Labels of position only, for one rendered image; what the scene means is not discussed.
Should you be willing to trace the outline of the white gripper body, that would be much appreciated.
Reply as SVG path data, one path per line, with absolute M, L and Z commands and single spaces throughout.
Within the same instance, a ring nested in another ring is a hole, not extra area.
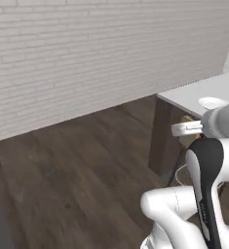
M 200 121 L 186 122 L 172 125 L 172 135 L 174 137 L 199 134 L 202 132 L 203 125 Z

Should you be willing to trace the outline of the brown dining counter white top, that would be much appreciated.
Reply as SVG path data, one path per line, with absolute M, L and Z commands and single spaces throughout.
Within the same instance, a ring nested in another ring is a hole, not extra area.
M 207 111 L 199 99 L 206 96 L 229 101 L 229 72 L 156 94 L 148 166 L 157 175 L 170 174 L 181 150 L 171 126 L 185 115 L 199 120 Z

